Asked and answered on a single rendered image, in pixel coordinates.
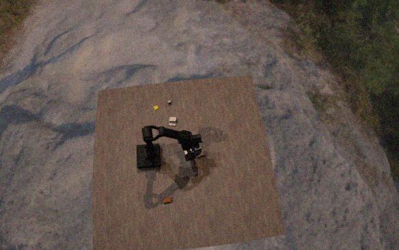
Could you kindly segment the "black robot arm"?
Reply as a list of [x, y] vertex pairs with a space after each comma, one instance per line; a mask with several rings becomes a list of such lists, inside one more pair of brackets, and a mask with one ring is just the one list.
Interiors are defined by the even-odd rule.
[[[157, 135], [155, 138], [152, 136], [152, 129], [157, 129], [159, 130], [159, 135]], [[192, 135], [191, 132], [187, 130], [172, 130], [168, 128], [164, 128], [164, 126], [144, 126], [142, 128], [142, 133], [143, 133], [143, 140], [146, 142], [147, 146], [144, 147], [144, 153], [145, 153], [145, 159], [146, 161], [154, 161], [156, 157], [156, 145], [152, 144], [152, 141], [156, 141], [160, 137], [169, 137], [172, 139], [177, 139], [178, 144], [182, 144], [183, 147], [188, 147], [190, 144], [190, 149], [192, 147], [197, 146], [199, 143], [202, 143], [202, 138], [201, 135]]]

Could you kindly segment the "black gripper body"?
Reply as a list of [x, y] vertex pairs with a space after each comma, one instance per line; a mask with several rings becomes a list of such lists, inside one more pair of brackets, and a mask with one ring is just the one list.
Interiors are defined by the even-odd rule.
[[[182, 146], [182, 144], [181, 144], [181, 146]], [[187, 151], [187, 153], [188, 153], [188, 154], [184, 155], [186, 161], [191, 161], [191, 160], [195, 159], [194, 153], [190, 151], [190, 146], [191, 146], [191, 144], [188, 147], [182, 146], [182, 150]]]

